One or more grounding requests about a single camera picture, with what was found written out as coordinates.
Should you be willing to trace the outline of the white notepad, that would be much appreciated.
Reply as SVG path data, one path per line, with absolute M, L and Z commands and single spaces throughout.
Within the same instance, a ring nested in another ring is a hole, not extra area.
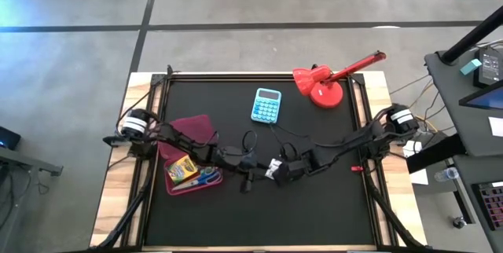
M 274 173 L 277 171 L 280 165 L 282 165 L 282 161 L 279 159 L 272 159 L 270 164 L 266 170 L 265 176 L 271 180 L 274 180 Z

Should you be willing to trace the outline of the blue handled scissors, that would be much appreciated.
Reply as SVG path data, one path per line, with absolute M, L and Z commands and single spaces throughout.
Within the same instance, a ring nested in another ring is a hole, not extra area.
M 200 185 L 211 185 L 211 184 L 215 184 L 221 178 L 221 172 L 217 168 L 214 168 L 215 171 L 210 174 L 201 173 L 202 169 L 200 169 L 200 174 L 198 177 L 196 177 L 190 181 L 183 182 L 180 185 L 175 186 L 173 188 L 173 190 L 178 191 L 178 190 L 188 189 L 188 188 L 192 188 L 192 187 L 200 186 Z

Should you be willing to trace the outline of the dark grey keyboard desk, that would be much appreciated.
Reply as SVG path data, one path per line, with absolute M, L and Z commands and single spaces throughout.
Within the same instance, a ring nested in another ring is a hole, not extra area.
M 437 182 L 435 173 L 447 167 L 456 167 L 459 178 Z M 503 157 L 456 156 L 436 160 L 425 170 L 428 185 L 414 184 L 413 190 L 427 242 L 446 250 L 503 253 L 503 230 L 490 230 L 472 191 L 477 182 L 503 181 Z M 454 228 L 456 217 L 463 217 L 467 225 Z

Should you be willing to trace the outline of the white paper note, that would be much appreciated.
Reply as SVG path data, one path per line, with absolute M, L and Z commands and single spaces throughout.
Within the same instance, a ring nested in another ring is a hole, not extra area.
M 503 118 L 489 117 L 491 134 L 503 138 Z

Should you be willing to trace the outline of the pink plastic pencil box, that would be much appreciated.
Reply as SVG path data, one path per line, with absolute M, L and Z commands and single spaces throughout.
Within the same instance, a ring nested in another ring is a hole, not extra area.
M 176 119 L 175 121 L 171 122 L 171 125 L 176 131 L 180 131 L 182 135 L 187 135 L 189 139 L 194 140 L 196 143 L 203 144 L 203 143 L 216 143 L 217 142 L 217 136 L 215 133 L 215 129 L 211 125 L 211 121 L 207 115 L 196 115 L 193 117 L 189 118 L 183 118 L 183 119 Z M 183 190 L 178 190 L 174 191 L 173 188 L 177 185 L 174 185 L 171 179 L 168 177 L 168 174 L 166 172 L 166 167 L 171 165 L 174 161 L 179 160 L 183 156 L 189 156 L 186 152 L 183 152 L 180 149 L 177 149 L 168 143 L 163 143 L 160 142 L 158 144 L 158 151 L 157 151 L 157 157 L 160 160 L 160 162 L 163 164 L 161 171 L 164 176 L 165 180 L 165 185 L 166 185 L 166 190 L 167 193 L 171 196 L 177 196 L 185 193 L 190 193 L 194 192 L 200 189 L 205 189 L 211 186 L 215 186 L 219 184 L 222 180 L 222 171 L 217 168 L 221 172 L 221 178 L 215 183 L 211 185 L 200 185 L 200 186 L 195 186 L 192 188 L 188 189 L 183 189 Z M 199 174 L 200 174 L 200 169 L 205 168 L 202 167 L 201 165 L 198 165 L 199 169 Z M 196 177 L 199 176 L 197 174 L 193 178 L 190 178 L 187 181 L 190 181 Z

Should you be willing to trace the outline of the dark grey side desk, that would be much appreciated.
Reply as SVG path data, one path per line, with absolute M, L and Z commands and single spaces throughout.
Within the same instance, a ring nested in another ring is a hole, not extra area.
M 479 90 L 472 85 L 470 76 L 460 72 L 474 56 L 472 51 L 464 53 L 452 66 L 441 62 L 437 53 L 426 55 L 424 61 L 467 153 L 470 156 L 503 155 L 503 137 L 492 134 L 489 120 L 490 117 L 503 119 L 503 110 L 459 105 L 460 99 Z

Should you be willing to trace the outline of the small teal box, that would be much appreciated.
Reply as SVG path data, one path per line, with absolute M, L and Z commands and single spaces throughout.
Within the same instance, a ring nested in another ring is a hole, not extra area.
M 482 63 L 479 59 L 472 59 L 460 69 L 460 72 L 463 75 L 469 75 L 477 70 L 481 65 Z

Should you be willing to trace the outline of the backlit keyboard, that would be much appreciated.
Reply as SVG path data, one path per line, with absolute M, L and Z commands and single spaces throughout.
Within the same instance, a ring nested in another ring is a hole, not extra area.
M 503 181 L 478 184 L 476 187 L 490 229 L 503 230 Z

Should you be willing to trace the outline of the grey desk with legs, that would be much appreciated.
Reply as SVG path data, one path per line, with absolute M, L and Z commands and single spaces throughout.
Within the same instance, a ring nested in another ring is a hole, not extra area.
M 24 202 L 37 190 L 40 195 L 50 187 L 40 182 L 39 173 L 58 177 L 62 166 L 0 147 L 0 253 L 6 253 L 9 240 L 17 231 L 18 218 L 26 208 Z

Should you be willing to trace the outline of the black aluminium rig frame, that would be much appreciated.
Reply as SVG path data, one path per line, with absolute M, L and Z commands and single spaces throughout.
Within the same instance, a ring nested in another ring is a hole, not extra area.
M 207 81 L 259 81 L 261 79 L 285 80 L 290 76 L 287 71 L 250 71 L 250 72 L 178 72 L 180 80 Z M 154 89 L 152 95 L 147 92 L 151 81 L 159 80 L 160 72 L 134 72 L 130 75 L 124 94 L 122 107 L 126 111 L 133 105 L 139 108 L 149 108 L 154 111 L 160 107 L 161 91 Z M 374 116 L 379 108 L 390 104 L 384 73 L 381 71 L 364 71 L 354 82 L 355 101 L 358 115 L 362 123 L 366 116 Z M 373 172 L 373 181 L 382 193 L 387 194 L 388 203 L 401 223 L 410 234 L 422 244 L 427 242 L 423 223 L 417 206 L 413 185 L 409 178 L 406 162 L 402 159 L 402 151 L 394 147 L 393 153 L 387 156 L 381 164 L 381 172 Z M 134 196 L 138 193 L 146 176 L 147 162 L 128 162 L 117 170 L 109 170 L 105 175 L 104 187 L 95 218 L 94 229 L 90 240 L 90 250 L 98 252 L 99 244 L 111 233 L 115 222 L 125 213 Z M 178 252 L 210 252 L 211 247 L 176 247 L 176 246 L 143 246 L 138 238 L 141 231 L 141 215 L 139 209 L 133 213 L 124 232 L 109 248 L 110 253 L 133 252 L 178 253 Z M 215 247 L 216 252 L 251 252 L 251 253 L 290 253 L 290 252 L 322 252 L 322 251 L 376 251 L 375 245 L 285 245 L 285 246 L 237 246 Z

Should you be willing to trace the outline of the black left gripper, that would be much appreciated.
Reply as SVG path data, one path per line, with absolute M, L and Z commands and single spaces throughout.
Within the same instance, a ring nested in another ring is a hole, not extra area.
M 233 146 L 217 148 L 214 151 L 214 165 L 223 170 L 238 174 L 245 174 L 253 170 L 257 178 L 269 178 L 269 166 L 258 164 L 254 150 L 240 150 Z M 253 174 L 246 174 L 240 185 L 242 194 L 249 193 L 252 189 Z

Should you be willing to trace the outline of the yellow crayon box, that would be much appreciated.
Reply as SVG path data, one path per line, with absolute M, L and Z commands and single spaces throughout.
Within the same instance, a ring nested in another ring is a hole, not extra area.
M 199 169 L 189 156 L 183 156 L 166 167 L 166 172 L 173 184 L 178 185 L 199 174 Z

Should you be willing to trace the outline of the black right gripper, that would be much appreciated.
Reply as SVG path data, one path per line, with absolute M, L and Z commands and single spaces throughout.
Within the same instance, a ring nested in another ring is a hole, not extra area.
M 277 169 L 278 171 L 274 172 L 274 181 L 278 186 L 285 186 L 294 178 L 301 178 L 314 172 L 313 164 L 309 159 L 298 159 L 291 163 L 278 160 Z

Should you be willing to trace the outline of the black electronic device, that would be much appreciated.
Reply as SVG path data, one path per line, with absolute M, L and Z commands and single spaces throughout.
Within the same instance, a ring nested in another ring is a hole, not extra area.
M 0 126 L 0 147 L 15 150 L 20 142 L 21 136 L 5 127 Z

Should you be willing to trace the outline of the white paper sheet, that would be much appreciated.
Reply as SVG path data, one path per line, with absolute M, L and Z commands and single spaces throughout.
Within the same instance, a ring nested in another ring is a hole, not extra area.
M 420 141 L 407 141 L 402 147 L 402 153 L 405 158 L 409 158 L 410 156 L 419 153 L 421 149 L 422 143 Z M 413 184 L 428 185 L 428 174 L 425 169 L 413 172 L 409 175 L 409 177 Z

